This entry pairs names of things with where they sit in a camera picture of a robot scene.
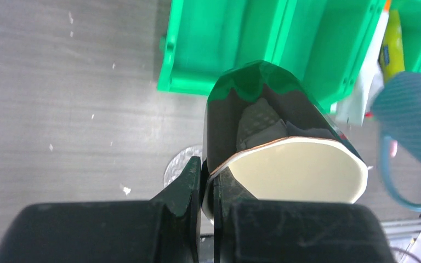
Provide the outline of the blue mug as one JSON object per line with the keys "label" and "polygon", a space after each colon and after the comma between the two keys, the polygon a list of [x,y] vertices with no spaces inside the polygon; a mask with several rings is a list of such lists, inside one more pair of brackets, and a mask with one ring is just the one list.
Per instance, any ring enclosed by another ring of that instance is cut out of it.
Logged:
{"label": "blue mug", "polygon": [[371,111],[380,124],[379,169],[384,187],[401,206],[421,212],[421,204],[403,198],[389,166],[390,143],[396,140],[421,162],[421,73],[400,72],[374,96]]}

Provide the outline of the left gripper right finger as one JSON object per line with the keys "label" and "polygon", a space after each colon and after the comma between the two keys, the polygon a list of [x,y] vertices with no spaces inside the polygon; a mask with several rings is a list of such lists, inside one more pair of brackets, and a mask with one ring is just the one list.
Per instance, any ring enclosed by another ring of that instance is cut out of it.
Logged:
{"label": "left gripper right finger", "polygon": [[216,262],[394,262],[365,206],[256,199],[225,169],[213,182]]}

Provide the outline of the green compartment organizer bin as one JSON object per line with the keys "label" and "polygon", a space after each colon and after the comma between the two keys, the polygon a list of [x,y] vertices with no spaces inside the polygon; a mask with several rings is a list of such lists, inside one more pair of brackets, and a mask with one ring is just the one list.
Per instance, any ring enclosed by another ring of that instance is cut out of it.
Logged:
{"label": "green compartment organizer bin", "polygon": [[157,89],[207,96],[225,71],[265,60],[330,110],[375,59],[374,34],[392,10],[405,68],[421,72],[421,1],[173,1]]}

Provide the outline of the clear oval textured tray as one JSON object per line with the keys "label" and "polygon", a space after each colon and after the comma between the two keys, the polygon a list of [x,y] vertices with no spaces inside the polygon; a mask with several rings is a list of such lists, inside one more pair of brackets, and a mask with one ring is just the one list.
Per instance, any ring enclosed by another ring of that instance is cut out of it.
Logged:
{"label": "clear oval textured tray", "polygon": [[168,163],[164,172],[163,184],[167,187],[171,184],[184,170],[191,157],[197,156],[202,158],[202,145],[192,145],[178,152]]}

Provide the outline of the black mug cream inside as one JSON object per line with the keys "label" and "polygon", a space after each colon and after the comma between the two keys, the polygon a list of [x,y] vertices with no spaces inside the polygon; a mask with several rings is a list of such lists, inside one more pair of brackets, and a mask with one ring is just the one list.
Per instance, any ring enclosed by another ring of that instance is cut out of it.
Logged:
{"label": "black mug cream inside", "polygon": [[355,203],[368,168],[291,72],[266,61],[224,72],[207,98],[202,211],[214,220],[214,183],[240,198]]}

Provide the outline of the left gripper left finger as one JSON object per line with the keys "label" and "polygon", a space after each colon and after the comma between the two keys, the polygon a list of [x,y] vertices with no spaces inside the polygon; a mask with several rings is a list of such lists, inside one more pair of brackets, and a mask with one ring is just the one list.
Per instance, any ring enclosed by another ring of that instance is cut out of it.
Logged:
{"label": "left gripper left finger", "polygon": [[0,243],[0,262],[198,262],[201,160],[148,201],[40,203]]}

